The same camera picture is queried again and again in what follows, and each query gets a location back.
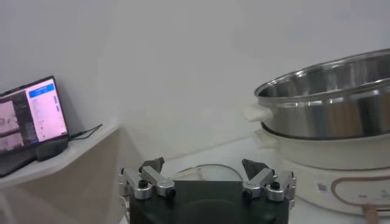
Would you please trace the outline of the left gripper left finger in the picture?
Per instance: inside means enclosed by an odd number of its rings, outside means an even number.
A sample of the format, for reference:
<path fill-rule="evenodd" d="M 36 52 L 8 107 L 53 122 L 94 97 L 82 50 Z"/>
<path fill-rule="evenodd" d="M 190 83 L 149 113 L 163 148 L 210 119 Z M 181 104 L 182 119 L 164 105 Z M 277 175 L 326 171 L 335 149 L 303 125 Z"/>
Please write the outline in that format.
<path fill-rule="evenodd" d="M 161 175 L 163 157 L 145 161 L 138 170 L 122 167 L 118 174 L 119 195 L 148 200 L 153 192 L 170 199 L 176 196 L 175 182 Z"/>

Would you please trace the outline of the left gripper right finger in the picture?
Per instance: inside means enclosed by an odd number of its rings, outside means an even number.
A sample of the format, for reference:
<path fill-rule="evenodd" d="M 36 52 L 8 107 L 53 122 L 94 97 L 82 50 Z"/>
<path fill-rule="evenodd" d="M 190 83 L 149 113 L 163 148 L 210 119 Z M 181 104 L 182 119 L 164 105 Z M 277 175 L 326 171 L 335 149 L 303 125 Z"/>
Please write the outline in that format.
<path fill-rule="evenodd" d="M 243 182 L 243 197 L 245 200 L 266 197 L 273 202 L 282 202 L 287 199 L 295 202 L 296 176 L 292 171 L 276 173 L 265 163 L 249 159 L 241 161 L 248 180 Z"/>

